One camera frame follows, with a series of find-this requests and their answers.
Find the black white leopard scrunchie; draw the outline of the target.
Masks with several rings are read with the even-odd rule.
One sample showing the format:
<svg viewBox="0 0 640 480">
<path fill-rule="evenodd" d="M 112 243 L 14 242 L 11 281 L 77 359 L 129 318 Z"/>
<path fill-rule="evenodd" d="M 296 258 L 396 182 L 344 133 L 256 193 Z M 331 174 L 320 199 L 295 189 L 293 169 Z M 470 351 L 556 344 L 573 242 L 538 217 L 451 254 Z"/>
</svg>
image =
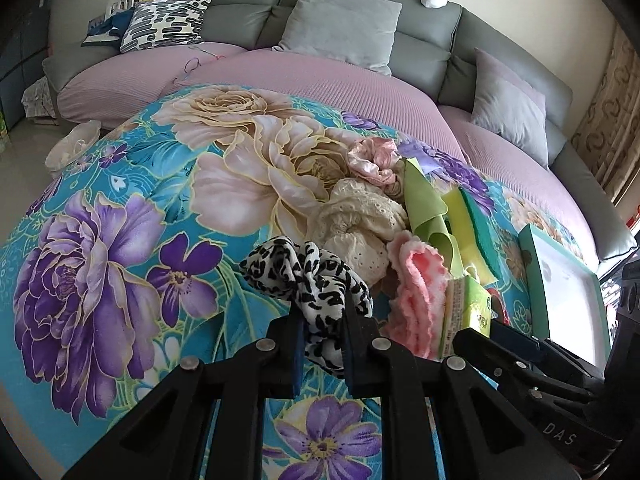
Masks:
<svg viewBox="0 0 640 480">
<path fill-rule="evenodd" d="M 333 252 L 314 242 L 296 244 L 286 236 L 270 238 L 240 262 L 258 292 L 286 301 L 304 320 L 305 356 L 335 377 L 344 376 L 341 329 L 345 307 L 370 318 L 369 286 Z"/>
</svg>

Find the pink fluffy towel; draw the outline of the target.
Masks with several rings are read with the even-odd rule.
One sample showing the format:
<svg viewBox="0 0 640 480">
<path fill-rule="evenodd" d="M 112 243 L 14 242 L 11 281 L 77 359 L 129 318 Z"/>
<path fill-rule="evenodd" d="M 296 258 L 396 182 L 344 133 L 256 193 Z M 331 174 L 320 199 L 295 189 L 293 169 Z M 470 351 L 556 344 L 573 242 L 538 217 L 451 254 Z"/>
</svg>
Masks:
<svg viewBox="0 0 640 480">
<path fill-rule="evenodd" d="M 438 361 L 450 280 L 444 258 L 409 231 L 399 232 L 387 252 L 398 286 L 382 334 L 419 358 Z"/>
</svg>

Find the green tissue pack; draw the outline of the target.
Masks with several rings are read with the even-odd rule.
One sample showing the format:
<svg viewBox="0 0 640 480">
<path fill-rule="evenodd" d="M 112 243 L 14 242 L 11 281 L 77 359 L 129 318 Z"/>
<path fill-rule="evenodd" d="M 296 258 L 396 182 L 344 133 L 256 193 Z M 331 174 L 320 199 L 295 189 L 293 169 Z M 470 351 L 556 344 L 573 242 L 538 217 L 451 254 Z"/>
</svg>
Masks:
<svg viewBox="0 0 640 480">
<path fill-rule="evenodd" d="M 453 278 L 447 287 L 439 359 L 454 353 L 452 342 L 459 330 L 472 328 L 488 337 L 491 322 L 490 293 L 474 278 Z"/>
</svg>

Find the cream lace scrunchie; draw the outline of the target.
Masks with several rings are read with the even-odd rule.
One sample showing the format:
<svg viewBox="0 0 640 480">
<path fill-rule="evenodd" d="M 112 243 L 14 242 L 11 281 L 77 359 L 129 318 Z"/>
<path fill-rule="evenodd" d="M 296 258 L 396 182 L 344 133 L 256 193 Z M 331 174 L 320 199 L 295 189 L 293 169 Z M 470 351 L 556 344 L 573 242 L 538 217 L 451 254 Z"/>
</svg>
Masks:
<svg viewBox="0 0 640 480">
<path fill-rule="evenodd" d="M 306 239 L 341 258 L 372 287 L 390 264 L 386 244 L 407 224 L 400 203 L 366 181 L 346 178 L 309 217 Z"/>
</svg>

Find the lime green cloth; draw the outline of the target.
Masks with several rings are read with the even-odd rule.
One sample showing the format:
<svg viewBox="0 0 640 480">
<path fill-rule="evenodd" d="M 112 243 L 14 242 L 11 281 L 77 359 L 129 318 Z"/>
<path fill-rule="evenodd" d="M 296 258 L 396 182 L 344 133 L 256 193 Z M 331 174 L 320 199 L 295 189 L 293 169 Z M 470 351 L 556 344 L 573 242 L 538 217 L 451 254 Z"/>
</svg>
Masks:
<svg viewBox="0 0 640 480">
<path fill-rule="evenodd" d="M 414 158 L 405 160 L 404 201 L 411 232 L 439 252 L 454 278 L 462 278 L 464 266 L 460 249 L 446 222 L 448 206 Z"/>
</svg>

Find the green yellow scrub sponge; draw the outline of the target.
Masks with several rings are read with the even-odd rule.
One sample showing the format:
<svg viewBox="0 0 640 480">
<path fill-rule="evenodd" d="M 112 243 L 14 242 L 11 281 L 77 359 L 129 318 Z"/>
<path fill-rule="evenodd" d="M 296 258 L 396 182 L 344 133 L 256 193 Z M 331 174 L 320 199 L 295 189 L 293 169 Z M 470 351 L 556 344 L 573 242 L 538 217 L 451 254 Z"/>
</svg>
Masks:
<svg viewBox="0 0 640 480">
<path fill-rule="evenodd" d="M 500 259 L 488 217 L 463 188 L 452 188 L 442 199 L 448 207 L 450 234 L 457 241 L 463 269 L 483 286 L 497 283 Z"/>
</svg>

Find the pink satin scrunchie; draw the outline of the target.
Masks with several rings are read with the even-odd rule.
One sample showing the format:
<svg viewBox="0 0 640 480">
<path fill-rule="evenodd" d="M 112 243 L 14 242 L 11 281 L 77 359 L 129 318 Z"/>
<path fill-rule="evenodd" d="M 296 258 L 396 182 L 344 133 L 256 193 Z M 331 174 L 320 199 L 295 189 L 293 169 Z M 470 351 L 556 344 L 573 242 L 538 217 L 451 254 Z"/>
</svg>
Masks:
<svg viewBox="0 0 640 480">
<path fill-rule="evenodd" d="M 357 141 L 347 153 L 350 172 L 378 188 L 392 188 L 399 183 L 400 160 L 395 141 L 379 136 Z"/>
</svg>

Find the red tape roll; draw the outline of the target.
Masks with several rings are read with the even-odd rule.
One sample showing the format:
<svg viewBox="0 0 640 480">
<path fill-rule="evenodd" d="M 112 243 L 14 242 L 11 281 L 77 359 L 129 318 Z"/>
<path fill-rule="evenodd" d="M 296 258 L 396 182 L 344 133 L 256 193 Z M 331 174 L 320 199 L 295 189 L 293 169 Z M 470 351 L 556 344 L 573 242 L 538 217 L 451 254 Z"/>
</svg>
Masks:
<svg viewBox="0 0 640 480">
<path fill-rule="evenodd" d="M 503 301 L 502 295 L 498 289 L 493 287 L 488 287 L 487 291 L 490 295 L 491 318 L 505 326 L 510 326 L 510 316 L 508 310 L 506 310 L 506 304 Z"/>
</svg>

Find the teal shallow cardboard tray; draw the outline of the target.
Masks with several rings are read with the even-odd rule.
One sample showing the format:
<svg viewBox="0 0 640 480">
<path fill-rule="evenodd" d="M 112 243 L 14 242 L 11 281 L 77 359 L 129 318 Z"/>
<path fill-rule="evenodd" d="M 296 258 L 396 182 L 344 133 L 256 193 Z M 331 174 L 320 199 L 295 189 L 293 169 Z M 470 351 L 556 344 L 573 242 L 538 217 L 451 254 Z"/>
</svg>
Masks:
<svg viewBox="0 0 640 480">
<path fill-rule="evenodd" d="M 611 351 L 596 274 L 544 231 L 518 233 L 527 276 L 533 335 L 551 339 L 599 370 Z"/>
</svg>

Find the floral blue purple blanket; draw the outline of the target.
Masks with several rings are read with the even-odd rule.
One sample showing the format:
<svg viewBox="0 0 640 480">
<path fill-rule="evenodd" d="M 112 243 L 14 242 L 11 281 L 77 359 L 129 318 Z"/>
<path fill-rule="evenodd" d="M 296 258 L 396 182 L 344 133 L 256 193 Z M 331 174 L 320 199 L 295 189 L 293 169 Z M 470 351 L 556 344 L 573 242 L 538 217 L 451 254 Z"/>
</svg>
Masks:
<svg viewBox="0 0 640 480">
<path fill-rule="evenodd" d="M 529 224 L 593 263 L 548 211 L 465 158 L 294 94 L 228 84 L 153 102 L 55 178 L 1 249 L 1 383 L 21 452 L 70 469 L 178 364 L 233 356 L 288 305 L 239 265 L 309 217 L 368 136 L 420 162 L 439 195 L 463 188 L 488 217 L 498 291 L 532 328 L 518 233 Z"/>
</svg>

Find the beige patterned curtain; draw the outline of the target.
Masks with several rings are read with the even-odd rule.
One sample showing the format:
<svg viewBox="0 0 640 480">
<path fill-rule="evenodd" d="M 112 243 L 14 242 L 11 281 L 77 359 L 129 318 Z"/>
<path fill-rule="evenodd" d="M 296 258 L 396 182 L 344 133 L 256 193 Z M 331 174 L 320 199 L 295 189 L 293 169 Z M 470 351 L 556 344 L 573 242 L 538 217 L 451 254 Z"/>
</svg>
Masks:
<svg viewBox="0 0 640 480">
<path fill-rule="evenodd" d="M 639 174 L 639 89 L 639 53 L 617 26 L 600 86 L 570 139 L 613 204 Z"/>
</svg>

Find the white round basket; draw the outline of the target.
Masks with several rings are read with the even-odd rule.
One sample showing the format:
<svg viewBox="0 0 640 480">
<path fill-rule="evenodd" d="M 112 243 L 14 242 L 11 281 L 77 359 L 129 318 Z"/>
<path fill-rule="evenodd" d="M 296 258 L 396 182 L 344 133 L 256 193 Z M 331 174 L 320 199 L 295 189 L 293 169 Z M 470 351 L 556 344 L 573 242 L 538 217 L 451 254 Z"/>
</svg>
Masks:
<svg viewBox="0 0 640 480">
<path fill-rule="evenodd" d="M 57 178 L 69 164 L 85 155 L 99 140 L 101 129 L 101 122 L 91 119 L 75 126 L 69 134 L 59 140 L 44 160 L 44 166 L 51 178 Z"/>
</svg>

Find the grey pink right throw pillow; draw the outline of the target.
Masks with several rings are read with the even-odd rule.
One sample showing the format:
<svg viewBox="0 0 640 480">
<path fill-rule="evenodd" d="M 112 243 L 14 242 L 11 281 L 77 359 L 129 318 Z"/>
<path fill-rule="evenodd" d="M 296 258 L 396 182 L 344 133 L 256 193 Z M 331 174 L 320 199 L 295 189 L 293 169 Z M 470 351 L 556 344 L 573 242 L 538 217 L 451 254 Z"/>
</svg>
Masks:
<svg viewBox="0 0 640 480">
<path fill-rule="evenodd" d="M 515 145 L 540 166 L 549 166 L 546 97 L 510 67 L 475 49 L 472 123 Z"/>
</svg>

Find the grey sofa with pink cover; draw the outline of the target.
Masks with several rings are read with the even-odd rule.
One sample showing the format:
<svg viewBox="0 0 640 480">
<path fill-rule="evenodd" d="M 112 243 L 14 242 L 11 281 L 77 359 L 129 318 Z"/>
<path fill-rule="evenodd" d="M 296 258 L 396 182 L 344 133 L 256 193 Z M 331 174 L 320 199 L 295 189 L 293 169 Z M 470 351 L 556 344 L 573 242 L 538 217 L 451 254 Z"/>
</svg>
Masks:
<svg viewBox="0 0 640 480">
<path fill-rule="evenodd" d="M 333 37 L 337 55 L 280 49 L 297 1 L 213 0 L 198 44 L 129 53 L 74 44 L 46 58 L 44 74 L 65 120 L 97 119 L 106 128 L 194 84 L 246 84 L 304 96 L 469 160 L 552 214 L 588 259 L 618 261 L 636 249 L 631 232 L 563 136 L 570 88 L 524 49 L 455 3 L 427 10 L 411 0 L 385 0 L 401 3 L 402 27 L 418 24 L 426 35 L 420 39 L 397 29 L 390 70 L 380 74 L 357 62 L 364 40 L 338 26 L 333 11 L 312 14 L 309 24 Z M 478 52 L 544 97 L 546 162 L 472 124 Z"/>
</svg>

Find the grey left throw pillow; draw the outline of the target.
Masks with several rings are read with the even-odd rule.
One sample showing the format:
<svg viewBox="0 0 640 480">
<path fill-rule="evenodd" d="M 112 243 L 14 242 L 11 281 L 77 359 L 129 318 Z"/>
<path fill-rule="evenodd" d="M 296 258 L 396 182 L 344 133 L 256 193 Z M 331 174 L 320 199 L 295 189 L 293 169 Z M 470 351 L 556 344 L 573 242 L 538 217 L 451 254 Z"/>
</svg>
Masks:
<svg viewBox="0 0 640 480">
<path fill-rule="evenodd" d="M 390 0 L 297 0 L 273 50 L 329 58 L 390 76 L 402 4 Z"/>
</svg>

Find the black white patterned pillow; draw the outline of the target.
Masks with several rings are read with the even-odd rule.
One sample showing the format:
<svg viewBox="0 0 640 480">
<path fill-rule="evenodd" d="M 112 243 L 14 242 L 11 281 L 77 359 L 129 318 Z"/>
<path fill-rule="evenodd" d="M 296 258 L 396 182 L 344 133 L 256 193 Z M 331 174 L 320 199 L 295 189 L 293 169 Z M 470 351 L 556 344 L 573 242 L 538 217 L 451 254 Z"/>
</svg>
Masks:
<svg viewBox="0 0 640 480">
<path fill-rule="evenodd" d="M 121 54 L 201 44 L 204 15 L 213 0 L 153 0 L 134 10 L 122 35 Z"/>
</svg>

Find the blue book on sofa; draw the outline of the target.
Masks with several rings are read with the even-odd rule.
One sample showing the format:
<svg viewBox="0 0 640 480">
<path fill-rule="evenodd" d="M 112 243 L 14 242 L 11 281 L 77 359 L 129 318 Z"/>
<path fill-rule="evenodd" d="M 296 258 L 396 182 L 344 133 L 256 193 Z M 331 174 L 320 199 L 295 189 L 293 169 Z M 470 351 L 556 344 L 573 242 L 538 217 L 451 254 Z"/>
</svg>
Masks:
<svg viewBox="0 0 640 480">
<path fill-rule="evenodd" d="M 81 43 L 83 47 L 114 47 L 122 43 L 122 37 L 134 15 L 134 9 L 118 12 L 107 18 L 102 24 L 93 26 Z"/>
</svg>

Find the dark blue cabinet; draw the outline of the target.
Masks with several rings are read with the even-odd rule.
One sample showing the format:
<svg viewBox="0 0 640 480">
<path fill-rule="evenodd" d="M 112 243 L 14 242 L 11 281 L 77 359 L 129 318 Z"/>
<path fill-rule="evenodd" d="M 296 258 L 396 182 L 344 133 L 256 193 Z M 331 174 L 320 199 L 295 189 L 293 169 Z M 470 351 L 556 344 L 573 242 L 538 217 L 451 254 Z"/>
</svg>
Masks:
<svg viewBox="0 0 640 480">
<path fill-rule="evenodd" d="M 50 9 L 37 4 L 1 52 L 1 115 L 8 130 L 25 116 L 24 91 L 43 76 L 42 61 L 48 56 Z"/>
</svg>

